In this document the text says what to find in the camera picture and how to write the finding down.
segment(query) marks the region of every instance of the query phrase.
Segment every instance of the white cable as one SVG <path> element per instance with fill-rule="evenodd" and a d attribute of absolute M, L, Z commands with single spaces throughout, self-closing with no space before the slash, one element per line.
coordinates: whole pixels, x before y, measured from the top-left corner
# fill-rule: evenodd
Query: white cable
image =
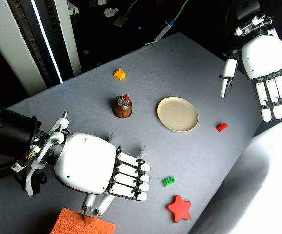
<path fill-rule="evenodd" d="M 45 30 L 44 30 L 44 28 L 43 28 L 43 24 L 42 24 L 42 21 L 41 21 L 41 18 L 40 18 L 38 9 L 37 9 L 37 7 L 36 7 L 36 3 L 35 3 L 34 0 L 31 0 L 31 3 L 32 3 L 32 5 L 33 5 L 33 9 L 34 9 L 34 12 L 35 12 L 35 15 L 36 15 L 38 24 L 39 24 L 39 26 L 40 26 L 40 29 L 41 29 L 41 32 L 42 32 L 42 35 L 43 35 L 45 44 L 47 45 L 47 48 L 48 48 L 48 51 L 49 51 L 51 60 L 52 60 L 52 62 L 53 62 L 53 65 L 54 65 L 54 67 L 55 67 L 55 70 L 56 70 L 56 72 L 57 72 L 57 74 L 58 74 L 58 77 L 59 77 L 60 82 L 63 83 L 63 80 L 62 80 L 62 77 L 61 77 L 61 75 L 60 75 L 60 72 L 59 72 L 57 63 L 55 62 L 55 59 L 54 59 L 54 56 L 53 56 L 53 53 L 52 53 L 52 50 L 51 50 L 51 47 L 50 47 L 50 44 L 49 44 L 47 35 L 46 35 Z"/>
<path fill-rule="evenodd" d="M 150 44 L 153 44 L 153 43 L 155 43 L 156 41 L 153 41 L 153 42 L 150 42 L 150 43 L 147 43 L 147 44 L 145 44 L 144 46 L 146 46 L 146 45 L 150 45 Z"/>
<path fill-rule="evenodd" d="M 125 16 L 128 14 L 128 12 L 130 11 L 131 7 L 137 2 L 137 0 L 135 0 L 135 2 L 130 6 L 130 8 L 128 9 L 128 11 L 126 12 Z"/>

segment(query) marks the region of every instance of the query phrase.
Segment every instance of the table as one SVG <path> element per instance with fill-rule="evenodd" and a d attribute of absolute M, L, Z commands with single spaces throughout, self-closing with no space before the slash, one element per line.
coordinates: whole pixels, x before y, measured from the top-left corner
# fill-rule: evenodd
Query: table
<path fill-rule="evenodd" d="M 188 233 L 216 192 L 261 122 L 251 82 L 236 73 L 234 90 L 220 97 L 224 61 L 181 33 L 146 46 L 94 70 L 48 89 L 10 109 L 37 116 L 48 130 L 68 110 L 71 132 L 108 139 L 124 152 L 143 154 L 151 165 L 146 202 L 115 198 L 101 219 L 116 224 L 117 234 Z M 128 76 L 113 77 L 117 69 Z M 117 95 L 128 93 L 133 113 L 127 119 L 112 114 Z M 187 133 L 164 127 L 156 114 L 159 101 L 177 96 L 191 102 L 199 113 L 197 127 Z M 222 132 L 216 125 L 226 122 Z M 48 182 L 29 198 L 12 178 L 0 180 L 0 233 L 48 233 L 62 207 L 80 211 L 85 194 L 62 186 L 45 172 Z M 176 183 L 164 187 L 170 176 Z M 166 205 L 175 195 L 192 202 L 191 221 L 173 223 Z"/>

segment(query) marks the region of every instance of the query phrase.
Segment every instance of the robotic hand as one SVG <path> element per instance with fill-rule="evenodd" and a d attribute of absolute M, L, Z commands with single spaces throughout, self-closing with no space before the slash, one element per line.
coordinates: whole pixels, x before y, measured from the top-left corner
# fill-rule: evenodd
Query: robotic hand
<path fill-rule="evenodd" d="M 228 56 L 223 76 L 221 97 L 228 95 L 241 57 L 249 79 L 254 82 L 262 109 L 262 118 L 269 122 L 271 110 L 276 119 L 282 118 L 282 41 L 275 29 L 267 30 L 272 24 L 271 18 L 254 16 L 234 35 L 245 37 L 247 43 L 242 50 L 235 50 Z"/>
<path fill-rule="evenodd" d="M 24 156 L 7 168 L 12 172 L 26 172 L 24 187 L 28 195 L 36 192 L 33 188 L 35 170 L 50 163 L 54 165 L 59 181 L 87 193 L 83 204 L 87 218 L 100 217 L 115 196 L 146 201 L 145 191 L 149 189 L 146 172 L 150 166 L 140 159 L 143 150 L 136 159 L 122 152 L 121 147 L 115 148 L 96 136 L 85 133 L 67 135 L 64 133 L 69 124 L 66 116 L 67 112 L 64 112 L 47 133 L 39 129 L 41 123 L 35 117 L 29 119 L 6 109 L 0 111 L 0 146 L 12 141 L 7 150 L 16 154 L 25 145 L 30 146 Z M 105 195 L 101 203 L 94 206 L 96 196 L 102 193 Z"/>

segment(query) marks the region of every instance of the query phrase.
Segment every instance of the plate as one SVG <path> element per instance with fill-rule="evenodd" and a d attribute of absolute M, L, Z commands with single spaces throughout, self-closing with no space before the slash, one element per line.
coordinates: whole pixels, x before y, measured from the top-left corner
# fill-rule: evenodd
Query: plate
<path fill-rule="evenodd" d="M 199 122 L 195 107 L 180 97 L 168 97 L 160 101 L 157 115 L 163 125 L 176 132 L 190 131 Z"/>

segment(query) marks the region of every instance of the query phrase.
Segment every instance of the star-shaped toy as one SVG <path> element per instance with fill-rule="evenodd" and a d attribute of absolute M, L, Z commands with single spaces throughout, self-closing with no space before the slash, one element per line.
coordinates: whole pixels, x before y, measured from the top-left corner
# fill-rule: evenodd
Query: star-shaped toy
<path fill-rule="evenodd" d="M 190 201 L 183 201 L 182 198 L 175 196 L 175 202 L 167 206 L 167 208 L 174 213 L 174 221 L 178 223 L 181 219 L 191 220 L 189 209 L 191 207 Z"/>

